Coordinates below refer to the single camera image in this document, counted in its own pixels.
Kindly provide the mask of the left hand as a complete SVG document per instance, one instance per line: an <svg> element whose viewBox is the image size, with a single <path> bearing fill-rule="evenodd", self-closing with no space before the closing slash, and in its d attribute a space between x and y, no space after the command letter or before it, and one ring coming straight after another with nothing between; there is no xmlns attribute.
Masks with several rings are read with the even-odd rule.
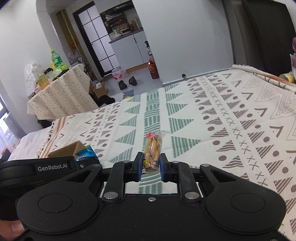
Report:
<svg viewBox="0 0 296 241"><path fill-rule="evenodd" d="M25 232L20 220L1 220L0 225L1 240L15 240Z"/></svg>

